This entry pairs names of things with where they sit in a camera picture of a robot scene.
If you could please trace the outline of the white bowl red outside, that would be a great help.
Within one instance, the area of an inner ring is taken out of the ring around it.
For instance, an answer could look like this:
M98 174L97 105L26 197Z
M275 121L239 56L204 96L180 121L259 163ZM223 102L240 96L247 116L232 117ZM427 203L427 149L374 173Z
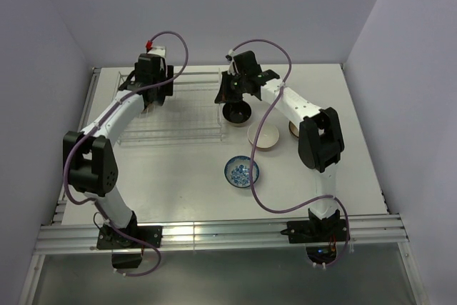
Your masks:
M250 144L254 143L259 124L260 123L257 121L248 127L247 137ZM273 124L265 123L261 128L256 148L260 150L269 150L278 143L279 137L280 133L278 128Z

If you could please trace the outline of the tan bowl dark rim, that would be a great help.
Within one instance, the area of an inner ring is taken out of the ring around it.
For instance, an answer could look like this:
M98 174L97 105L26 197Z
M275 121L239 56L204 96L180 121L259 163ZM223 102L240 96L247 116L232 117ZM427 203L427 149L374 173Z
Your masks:
M160 108L163 105L164 105L163 101L152 102L152 103L148 104L141 113L145 114L145 115L152 114L156 108Z

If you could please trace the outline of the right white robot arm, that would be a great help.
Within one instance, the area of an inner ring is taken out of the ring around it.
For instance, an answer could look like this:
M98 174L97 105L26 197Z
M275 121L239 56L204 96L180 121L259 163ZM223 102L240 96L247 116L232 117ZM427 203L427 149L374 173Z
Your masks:
M255 201L272 214L285 214L308 206L309 213L315 218L308 225L310 235L319 241L327 239L334 230L331 219L335 219L337 211L343 208L336 197L336 165L345 148L338 113L331 107L322 109L310 103L287 86L285 78L272 70L259 74L224 71L215 102L236 104L243 100L245 94L269 104L254 136L250 160L254 160L257 141L268 115L277 109L298 128L298 155L304 166L314 173L316 182L316 195L289 209L274 210L263 205L254 184L251 184Z

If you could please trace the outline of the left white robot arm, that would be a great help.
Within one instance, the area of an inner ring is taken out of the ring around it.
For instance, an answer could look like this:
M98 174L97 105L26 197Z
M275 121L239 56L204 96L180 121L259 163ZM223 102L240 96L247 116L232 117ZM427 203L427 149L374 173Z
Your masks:
M117 188L119 169L113 145L143 110L162 105L173 93L174 68L163 54L141 54L133 71L118 87L109 106L82 131L63 139L64 192L75 205L91 202L106 224L106 233L122 247L139 240L135 213Z

